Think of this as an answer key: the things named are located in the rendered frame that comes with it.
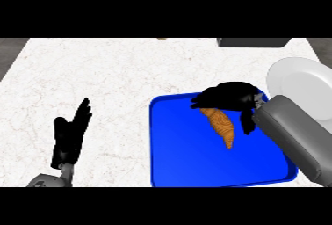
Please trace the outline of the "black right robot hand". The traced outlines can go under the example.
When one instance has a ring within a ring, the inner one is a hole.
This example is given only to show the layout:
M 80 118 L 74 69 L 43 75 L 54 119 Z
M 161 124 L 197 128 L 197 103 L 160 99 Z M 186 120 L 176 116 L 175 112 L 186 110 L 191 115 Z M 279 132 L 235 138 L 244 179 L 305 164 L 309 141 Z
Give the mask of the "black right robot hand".
M 259 88 L 250 83 L 220 83 L 216 87 L 209 87 L 192 98 L 191 108 L 216 108 L 226 111 L 241 112 L 243 132 L 250 135 L 256 129 L 253 109 L 256 108 L 256 97 L 260 94 Z

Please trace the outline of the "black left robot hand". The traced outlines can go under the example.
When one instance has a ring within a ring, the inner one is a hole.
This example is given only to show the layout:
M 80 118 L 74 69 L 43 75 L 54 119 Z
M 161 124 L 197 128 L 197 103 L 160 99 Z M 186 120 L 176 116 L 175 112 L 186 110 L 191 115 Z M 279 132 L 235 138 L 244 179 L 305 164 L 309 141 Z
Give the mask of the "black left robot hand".
M 92 119 L 91 100 L 86 98 L 80 103 L 73 121 L 64 117 L 55 119 L 55 149 L 51 167 L 61 169 L 65 163 L 76 164 L 80 159 L 83 137 Z

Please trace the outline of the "white plate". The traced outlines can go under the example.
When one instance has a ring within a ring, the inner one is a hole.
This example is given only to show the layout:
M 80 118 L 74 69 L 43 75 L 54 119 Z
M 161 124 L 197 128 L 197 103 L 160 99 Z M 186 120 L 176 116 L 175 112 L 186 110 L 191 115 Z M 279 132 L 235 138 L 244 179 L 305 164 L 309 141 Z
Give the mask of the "white plate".
M 332 134 L 332 68 L 288 57 L 271 67 L 266 83 L 271 97 L 287 96 Z

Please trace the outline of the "blue tray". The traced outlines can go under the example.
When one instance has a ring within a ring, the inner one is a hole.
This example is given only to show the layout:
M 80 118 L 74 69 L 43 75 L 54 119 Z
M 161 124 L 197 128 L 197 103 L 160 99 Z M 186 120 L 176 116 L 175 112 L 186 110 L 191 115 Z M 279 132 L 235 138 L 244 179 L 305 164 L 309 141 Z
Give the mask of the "blue tray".
M 156 187 L 223 187 L 288 182 L 297 167 L 263 133 L 243 132 L 241 114 L 226 114 L 235 126 L 228 148 L 209 117 L 191 107 L 197 95 L 157 97 L 150 106 L 151 176 Z

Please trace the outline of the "dark grey appliance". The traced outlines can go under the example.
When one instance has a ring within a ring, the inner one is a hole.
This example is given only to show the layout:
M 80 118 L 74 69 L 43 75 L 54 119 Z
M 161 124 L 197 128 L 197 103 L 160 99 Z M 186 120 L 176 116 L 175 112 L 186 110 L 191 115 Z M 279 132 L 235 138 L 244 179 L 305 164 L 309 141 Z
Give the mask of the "dark grey appliance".
M 217 38 L 219 47 L 284 47 L 290 38 Z

